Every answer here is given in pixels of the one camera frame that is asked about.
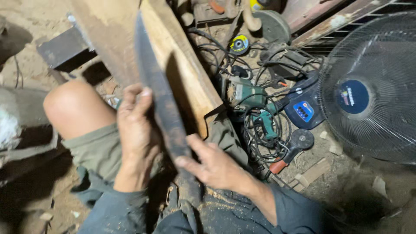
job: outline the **machete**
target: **machete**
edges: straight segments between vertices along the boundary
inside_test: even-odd
[[[191,150],[186,143],[185,127],[178,106],[166,74],[157,62],[143,23],[141,11],[137,16],[134,41],[140,81],[144,86],[153,90],[155,120],[162,132],[169,157],[173,162],[179,156],[192,157]],[[197,207],[201,199],[200,185],[195,177],[186,170],[181,168],[177,168],[177,170],[179,176],[176,178],[176,183],[180,190],[182,185],[188,193],[187,196],[182,194],[184,199]]]

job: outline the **knee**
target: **knee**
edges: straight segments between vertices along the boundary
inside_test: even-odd
[[[91,95],[96,93],[90,84],[79,80],[69,81],[49,92],[43,102],[43,108],[46,116],[53,122],[67,113],[76,111]]]

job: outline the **olive green shorts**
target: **olive green shorts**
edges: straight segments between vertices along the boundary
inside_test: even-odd
[[[233,157],[241,166],[248,162],[235,130],[225,114],[210,123],[206,141],[214,142]],[[73,163],[92,170],[107,181],[114,181],[121,165],[121,143],[117,124],[100,128],[83,136],[63,140],[71,151]]]

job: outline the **electric fan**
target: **electric fan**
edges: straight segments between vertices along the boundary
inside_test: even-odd
[[[354,154],[416,164],[416,12],[375,19],[343,39],[322,69],[319,102]]]

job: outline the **red handle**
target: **red handle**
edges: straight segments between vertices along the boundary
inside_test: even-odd
[[[278,174],[279,172],[281,172],[283,170],[283,168],[285,168],[287,166],[288,166],[287,163],[285,163],[283,160],[280,160],[278,162],[272,163],[269,167],[269,170],[273,174]]]

